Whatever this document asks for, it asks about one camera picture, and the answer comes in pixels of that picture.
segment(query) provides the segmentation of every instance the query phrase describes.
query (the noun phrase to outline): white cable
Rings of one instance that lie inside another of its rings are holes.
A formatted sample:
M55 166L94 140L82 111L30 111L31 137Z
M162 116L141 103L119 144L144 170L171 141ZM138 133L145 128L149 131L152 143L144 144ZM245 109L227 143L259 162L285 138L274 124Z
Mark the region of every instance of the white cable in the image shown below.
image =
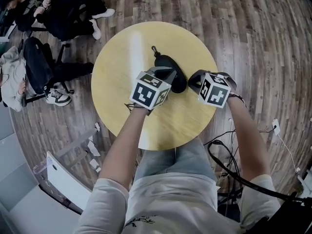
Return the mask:
M292 153L290 152L290 150L288 149L288 147L285 145L284 141L283 141L282 138L279 136L279 134L277 134L277 136L278 136L278 137L280 138L280 140L283 142L283 145L287 148L289 154L291 155L291 157L292 157L292 163L293 163L293 167L294 167L294 171L295 171L296 173L298 173L299 171L297 172L296 165L294 164L294 160L293 160L293 155L292 155Z

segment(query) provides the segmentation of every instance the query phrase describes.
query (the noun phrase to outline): round wooden table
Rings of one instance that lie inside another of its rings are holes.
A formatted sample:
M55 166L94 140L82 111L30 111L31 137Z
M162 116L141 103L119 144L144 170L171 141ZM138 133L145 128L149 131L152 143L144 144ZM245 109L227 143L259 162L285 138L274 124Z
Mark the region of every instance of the round wooden table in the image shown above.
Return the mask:
M101 50L92 74L92 97L105 126L117 136L129 116L124 105L130 103L133 82L140 71L154 67L155 46L173 58L187 79L199 69L217 72L206 46L189 31L166 22L143 22L128 27ZM139 148L168 150L198 136L215 113L215 107L200 103L189 87L172 91L163 105L146 117Z

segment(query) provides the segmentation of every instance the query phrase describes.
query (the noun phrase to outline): light blue jeans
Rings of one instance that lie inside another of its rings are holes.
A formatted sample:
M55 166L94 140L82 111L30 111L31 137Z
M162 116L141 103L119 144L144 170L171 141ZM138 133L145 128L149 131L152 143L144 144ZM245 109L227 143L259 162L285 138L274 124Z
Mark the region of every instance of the light blue jeans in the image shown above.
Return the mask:
M144 151L136 169L135 181L146 176L165 173L204 175L217 181L207 151L198 137L177 147L176 150Z

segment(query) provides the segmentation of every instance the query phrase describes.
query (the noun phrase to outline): sneaker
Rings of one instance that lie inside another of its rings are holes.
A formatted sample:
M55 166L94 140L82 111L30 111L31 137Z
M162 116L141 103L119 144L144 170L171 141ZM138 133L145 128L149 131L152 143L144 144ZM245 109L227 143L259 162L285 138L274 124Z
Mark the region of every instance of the sneaker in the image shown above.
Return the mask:
M108 17L111 17L113 14L115 14L114 9L107 9L104 13L94 15L94 16L92 16L92 18L93 19L108 18Z
M54 88L50 89L50 92L45 98L46 102L48 104L55 104L56 106L63 107L68 105L72 99L70 96L63 95L58 90L55 90Z
M99 29L97 22L94 19L89 20L92 23L94 32L92 34L92 36L94 37L95 40L100 40L102 33L101 30Z

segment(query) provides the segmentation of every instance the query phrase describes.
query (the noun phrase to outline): power plug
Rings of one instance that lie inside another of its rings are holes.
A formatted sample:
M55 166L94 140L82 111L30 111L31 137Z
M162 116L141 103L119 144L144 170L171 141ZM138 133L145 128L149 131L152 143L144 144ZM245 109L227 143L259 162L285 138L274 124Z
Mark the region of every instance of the power plug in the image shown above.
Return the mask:
M278 135L278 134L281 132L281 129L280 129L280 127L279 127L279 124L278 124L278 120L277 120L277 119L274 119L274 120L272 121L272 126L273 126L273 128L274 128L274 133L275 133L275 135Z

